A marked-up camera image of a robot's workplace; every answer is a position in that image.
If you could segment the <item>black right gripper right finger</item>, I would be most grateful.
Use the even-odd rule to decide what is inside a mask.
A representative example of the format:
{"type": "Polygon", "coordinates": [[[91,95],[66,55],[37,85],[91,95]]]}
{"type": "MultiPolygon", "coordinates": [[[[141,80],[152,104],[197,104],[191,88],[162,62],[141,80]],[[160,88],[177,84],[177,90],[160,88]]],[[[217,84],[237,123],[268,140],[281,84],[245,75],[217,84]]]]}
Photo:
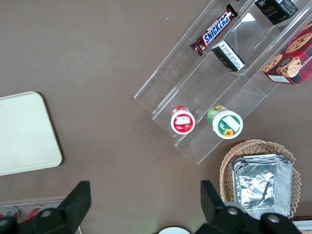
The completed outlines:
{"type": "Polygon", "coordinates": [[[299,234],[285,216],[265,213],[255,219],[235,206],[226,206],[209,180],[201,181],[201,207],[206,218],[197,234],[299,234]]]}

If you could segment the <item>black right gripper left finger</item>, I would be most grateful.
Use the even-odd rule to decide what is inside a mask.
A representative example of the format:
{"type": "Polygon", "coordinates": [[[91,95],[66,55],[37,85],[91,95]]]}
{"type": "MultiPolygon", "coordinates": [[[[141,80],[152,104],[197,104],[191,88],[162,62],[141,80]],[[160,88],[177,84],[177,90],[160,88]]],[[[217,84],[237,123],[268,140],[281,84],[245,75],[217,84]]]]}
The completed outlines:
{"type": "Polygon", "coordinates": [[[0,219],[2,234],[74,234],[91,207],[89,181],[81,181],[56,207],[40,210],[25,222],[15,217],[0,219]]]}

